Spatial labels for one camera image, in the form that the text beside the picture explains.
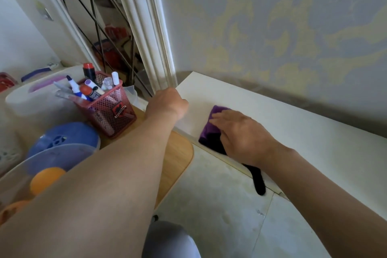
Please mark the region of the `purple band white marker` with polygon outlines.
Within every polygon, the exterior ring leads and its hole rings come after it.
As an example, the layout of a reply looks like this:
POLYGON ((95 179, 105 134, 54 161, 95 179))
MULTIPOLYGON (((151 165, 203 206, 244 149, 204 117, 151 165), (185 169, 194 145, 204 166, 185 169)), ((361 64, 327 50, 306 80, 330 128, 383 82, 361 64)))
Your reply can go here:
POLYGON ((84 82, 85 85, 89 86, 90 88, 93 89, 93 91, 99 95, 104 95, 104 91, 96 84, 94 83, 92 80, 90 79, 86 79, 85 82, 84 82))

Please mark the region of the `blue round plastic lid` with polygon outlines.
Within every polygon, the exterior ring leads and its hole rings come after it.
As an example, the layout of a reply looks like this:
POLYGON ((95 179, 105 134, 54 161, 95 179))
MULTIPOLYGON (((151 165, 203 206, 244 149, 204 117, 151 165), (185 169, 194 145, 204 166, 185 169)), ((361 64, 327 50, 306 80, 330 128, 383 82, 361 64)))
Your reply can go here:
POLYGON ((65 123, 48 129, 39 137, 29 149, 26 158, 68 144, 84 144, 99 149, 101 141, 98 132, 92 126, 83 122, 65 123))

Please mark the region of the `clear plastic bag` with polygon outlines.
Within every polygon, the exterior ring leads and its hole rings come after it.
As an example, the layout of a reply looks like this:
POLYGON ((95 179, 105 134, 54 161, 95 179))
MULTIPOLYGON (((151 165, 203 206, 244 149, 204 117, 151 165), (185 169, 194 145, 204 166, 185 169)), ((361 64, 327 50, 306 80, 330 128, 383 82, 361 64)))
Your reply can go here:
POLYGON ((137 91, 135 89, 135 86, 132 85, 132 86, 125 86, 123 87, 124 91, 125 91, 125 94, 127 95, 127 98, 129 100, 129 102, 131 103, 131 105, 133 106, 137 106, 138 104, 138 94, 137 94, 137 91))

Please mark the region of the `black binder clip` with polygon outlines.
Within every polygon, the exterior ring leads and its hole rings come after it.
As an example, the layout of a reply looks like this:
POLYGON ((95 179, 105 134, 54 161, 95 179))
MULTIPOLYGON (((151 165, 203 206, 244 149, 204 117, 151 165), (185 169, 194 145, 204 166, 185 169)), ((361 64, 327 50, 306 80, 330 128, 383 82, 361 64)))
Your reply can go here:
POLYGON ((112 113, 114 115, 114 118, 120 118, 124 117, 126 114, 127 110, 127 105, 124 104, 122 101, 119 101, 116 103, 116 105, 113 106, 112 108, 112 113))

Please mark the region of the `white round plastic container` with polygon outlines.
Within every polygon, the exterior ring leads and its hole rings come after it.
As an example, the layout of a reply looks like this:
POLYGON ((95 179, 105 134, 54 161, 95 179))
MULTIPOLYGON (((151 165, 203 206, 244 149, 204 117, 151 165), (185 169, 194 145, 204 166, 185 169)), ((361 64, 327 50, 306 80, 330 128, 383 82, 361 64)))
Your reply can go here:
POLYGON ((54 74, 22 85, 6 96, 7 107, 20 117, 51 114, 55 117, 74 116, 77 114, 75 104, 55 95, 60 89, 54 83, 70 87, 67 75, 54 74))

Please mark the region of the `purple and black cloth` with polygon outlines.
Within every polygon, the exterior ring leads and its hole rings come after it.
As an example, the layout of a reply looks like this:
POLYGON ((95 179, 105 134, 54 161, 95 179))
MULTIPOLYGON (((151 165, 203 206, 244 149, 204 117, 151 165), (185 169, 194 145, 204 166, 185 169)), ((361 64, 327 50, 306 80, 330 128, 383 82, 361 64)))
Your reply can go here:
MULTIPOLYGON (((214 105, 209 114, 209 118, 207 123, 205 124, 201 135, 199 137, 199 143, 204 145, 205 147, 220 153, 222 155, 226 155, 225 148, 221 142, 221 131, 215 125, 210 123, 212 119, 212 115, 215 113, 221 113, 223 110, 229 110, 227 107, 214 105)), ((254 187, 258 195, 264 196, 266 194, 266 186, 262 177, 261 170, 257 167, 242 164, 245 168, 249 170, 252 174, 252 179, 254 182, 254 187)))

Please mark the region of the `person's left hand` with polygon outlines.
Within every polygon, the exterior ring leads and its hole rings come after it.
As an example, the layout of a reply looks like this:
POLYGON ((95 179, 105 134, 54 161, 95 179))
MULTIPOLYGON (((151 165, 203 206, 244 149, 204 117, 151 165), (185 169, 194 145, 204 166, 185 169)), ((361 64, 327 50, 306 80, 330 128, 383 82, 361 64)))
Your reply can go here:
POLYGON ((187 113, 189 103, 183 99, 175 88, 168 87, 158 90, 148 101, 145 118, 160 117, 176 123, 187 113))

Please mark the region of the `person's right forearm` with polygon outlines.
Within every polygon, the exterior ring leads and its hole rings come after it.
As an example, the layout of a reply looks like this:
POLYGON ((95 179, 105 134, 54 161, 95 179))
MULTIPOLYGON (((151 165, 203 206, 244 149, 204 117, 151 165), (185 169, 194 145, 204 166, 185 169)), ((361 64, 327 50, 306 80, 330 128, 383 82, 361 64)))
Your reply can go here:
POLYGON ((261 169, 283 190, 332 258, 387 258, 387 220, 278 142, 260 152, 261 169))

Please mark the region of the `white door frame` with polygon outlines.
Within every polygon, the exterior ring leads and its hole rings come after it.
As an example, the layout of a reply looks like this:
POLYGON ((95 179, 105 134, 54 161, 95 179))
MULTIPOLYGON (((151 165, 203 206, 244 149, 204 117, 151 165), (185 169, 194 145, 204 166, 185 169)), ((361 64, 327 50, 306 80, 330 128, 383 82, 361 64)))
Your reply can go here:
POLYGON ((162 0, 121 0, 154 92, 177 87, 162 0))

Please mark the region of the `black bottle with red cap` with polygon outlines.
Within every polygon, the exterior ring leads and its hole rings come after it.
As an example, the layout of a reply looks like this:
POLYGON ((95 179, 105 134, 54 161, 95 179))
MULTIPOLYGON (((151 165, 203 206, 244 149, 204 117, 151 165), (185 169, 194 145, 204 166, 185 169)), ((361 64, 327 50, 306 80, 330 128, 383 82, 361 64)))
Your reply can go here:
POLYGON ((89 79, 92 82, 96 82, 96 73, 95 73, 95 68, 92 63, 83 63, 82 65, 83 73, 85 79, 89 79))

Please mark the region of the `red plastic object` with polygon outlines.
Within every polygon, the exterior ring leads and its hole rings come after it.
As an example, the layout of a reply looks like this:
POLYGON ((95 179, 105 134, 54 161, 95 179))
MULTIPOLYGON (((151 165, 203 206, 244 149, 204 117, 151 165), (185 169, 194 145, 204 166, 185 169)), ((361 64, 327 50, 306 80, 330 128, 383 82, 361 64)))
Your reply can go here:
POLYGON ((5 72, 0 72, 0 93, 5 92, 17 85, 17 80, 15 80, 11 75, 5 72))

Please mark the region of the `person's leg in grey trousers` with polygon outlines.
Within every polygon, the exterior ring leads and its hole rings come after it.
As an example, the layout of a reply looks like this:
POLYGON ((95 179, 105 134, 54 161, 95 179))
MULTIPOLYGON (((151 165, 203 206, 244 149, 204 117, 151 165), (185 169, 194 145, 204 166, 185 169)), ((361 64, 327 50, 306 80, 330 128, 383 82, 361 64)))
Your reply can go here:
POLYGON ((155 221, 149 226, 142 258, 201 258, 201 255, 181 225, 155 221))

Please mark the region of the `person's right hand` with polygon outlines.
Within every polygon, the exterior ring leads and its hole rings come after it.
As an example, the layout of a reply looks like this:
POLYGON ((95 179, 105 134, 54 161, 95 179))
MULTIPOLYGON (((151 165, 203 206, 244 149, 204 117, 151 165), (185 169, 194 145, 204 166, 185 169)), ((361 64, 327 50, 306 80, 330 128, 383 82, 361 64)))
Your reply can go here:
POLYGON ((284 147, 262 124, 244 114, 232 131, 221 132, 220 139, 228 157, 262 170, 270 167, 284 147))

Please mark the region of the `white wall switch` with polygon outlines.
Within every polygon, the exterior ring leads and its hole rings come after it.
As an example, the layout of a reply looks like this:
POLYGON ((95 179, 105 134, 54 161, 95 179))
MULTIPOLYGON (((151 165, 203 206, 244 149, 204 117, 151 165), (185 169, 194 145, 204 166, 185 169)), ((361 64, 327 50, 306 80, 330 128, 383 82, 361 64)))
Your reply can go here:
POLYGON ((47 21, 54 21, 50 15, 49 11, 47 10, 47 8, 45 7, 45 5, 42 2, 36 0, 35 1, 35 8, 36 8, 37 12, 39 13, 39 15, 43 19, 45 19, 47 21))

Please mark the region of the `person's left forearm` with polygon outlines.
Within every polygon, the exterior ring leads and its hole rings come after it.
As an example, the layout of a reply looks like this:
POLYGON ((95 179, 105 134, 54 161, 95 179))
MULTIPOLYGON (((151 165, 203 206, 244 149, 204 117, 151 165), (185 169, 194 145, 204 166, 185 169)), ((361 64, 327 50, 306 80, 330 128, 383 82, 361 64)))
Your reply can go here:
POLYGON ((176 111, 148 114, 0 228, 0 258, 141 258, 176 111))

